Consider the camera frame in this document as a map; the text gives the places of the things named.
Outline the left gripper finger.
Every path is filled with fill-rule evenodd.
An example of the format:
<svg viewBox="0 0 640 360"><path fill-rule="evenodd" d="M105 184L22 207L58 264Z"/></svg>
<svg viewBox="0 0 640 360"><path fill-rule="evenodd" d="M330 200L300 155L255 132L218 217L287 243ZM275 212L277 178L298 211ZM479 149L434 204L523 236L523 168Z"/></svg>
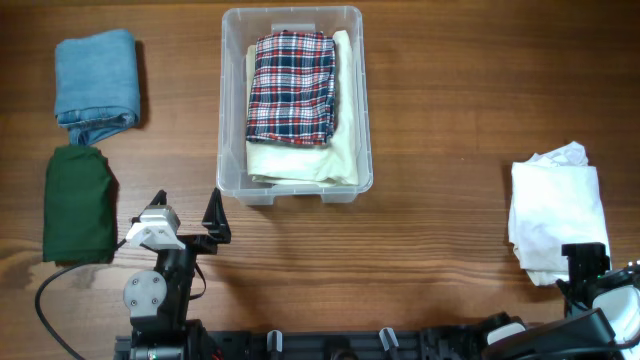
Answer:
<svg viewBox="0 0 640 360"><path fill-rule="evenodd" d="M207 235L216 243L231 242L232 233L224 211L222 194L218 188L211 194L201 224L207 230Z"/></svg>
<svg viewBox="0 0 640 360"><path fill-rule="evenodd" d="M146 208L150 207L158 207L158 206L166 206L167 205L167 193L164 190L159 190L151 202L146 206ZM140 217L142 214L139 214L136 217L132 217L130 219L131 223L138 223L140 221Z"/></svg>

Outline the white cloth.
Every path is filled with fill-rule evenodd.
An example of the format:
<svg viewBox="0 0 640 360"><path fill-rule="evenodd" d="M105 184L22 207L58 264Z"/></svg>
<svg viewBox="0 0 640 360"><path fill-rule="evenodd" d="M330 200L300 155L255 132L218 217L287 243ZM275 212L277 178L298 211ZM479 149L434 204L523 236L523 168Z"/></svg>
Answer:
<svg viewBox="0 0 640 360"><path fill-rule="evenodd" d="M566 244L601 243L610 255L597 169L571 142L511 167L508 239L536 286L569 279Z"/></svg>

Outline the dark green cloth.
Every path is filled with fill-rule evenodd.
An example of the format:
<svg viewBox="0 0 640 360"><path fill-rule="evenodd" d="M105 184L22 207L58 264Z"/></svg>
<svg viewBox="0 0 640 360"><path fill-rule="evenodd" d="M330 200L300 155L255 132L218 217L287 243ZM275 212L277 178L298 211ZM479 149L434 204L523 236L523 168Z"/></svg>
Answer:
<svg viewBox="0 0 640 360"><path fill-rule="evenodd" d="M106 263L115 251L114 180L102 153L89 146L55 149L44 190L43 260Z"/></svg>

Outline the cream cloth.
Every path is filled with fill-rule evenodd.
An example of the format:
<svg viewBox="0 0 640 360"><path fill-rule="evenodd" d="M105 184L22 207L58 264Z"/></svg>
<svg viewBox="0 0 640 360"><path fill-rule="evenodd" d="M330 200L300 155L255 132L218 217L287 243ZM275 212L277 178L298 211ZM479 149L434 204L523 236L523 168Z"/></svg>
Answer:
<svg viewBox="0 0 640 360"><path fill-rule="evenodd" d="M320 187L358 184L353 50L345 30L335 32L333 40L337 45L337 128L333 137L320 147L248 142L247 173L255 182Z"/></svg>

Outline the plaid flannel shirt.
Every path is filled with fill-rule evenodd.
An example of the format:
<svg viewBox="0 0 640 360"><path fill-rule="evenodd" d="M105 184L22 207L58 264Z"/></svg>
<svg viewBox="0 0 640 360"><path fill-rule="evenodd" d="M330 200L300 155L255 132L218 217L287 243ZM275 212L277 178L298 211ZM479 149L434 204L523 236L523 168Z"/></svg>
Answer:
<svg viewBox="0 0 640 360"><path fill-rule="evenodd" d="M335 131L336 45L321 32L281 31L255 46L246 140L325 146Z"/></svg>

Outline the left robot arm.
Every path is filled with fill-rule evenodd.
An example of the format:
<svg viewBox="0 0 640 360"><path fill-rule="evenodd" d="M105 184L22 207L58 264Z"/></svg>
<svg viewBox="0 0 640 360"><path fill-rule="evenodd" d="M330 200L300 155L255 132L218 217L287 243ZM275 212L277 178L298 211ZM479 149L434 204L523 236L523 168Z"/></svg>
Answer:
<svg viewBox="0 0 640 360"><path fill-rule="evenodd" d="M114 357L128 360L213 360L224 357L200 320L187 318L188 305L203 296L191 292L195 276L203 272L199 255L215 255L231 242L231 230L221 192L214 189L202 219L204 234L180 235L180 220L158 191L151 203L131 221L126 241L157 255L153 269L129 278L123 300L129 310L130 337L116 339Z"/></svg>

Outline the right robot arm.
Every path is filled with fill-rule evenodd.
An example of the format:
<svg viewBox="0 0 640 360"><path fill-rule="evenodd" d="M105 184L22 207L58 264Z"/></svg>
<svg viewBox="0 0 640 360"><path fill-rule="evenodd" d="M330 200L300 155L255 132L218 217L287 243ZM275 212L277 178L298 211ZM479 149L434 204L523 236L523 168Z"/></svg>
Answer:
<svg viewBox="0 0 640 360"><path fill-rule="evenodd" d="M639 360L639 263L612 270L601 243L565 244L565 318L537 327L505 325L489 333L484 359Z"/></svg>

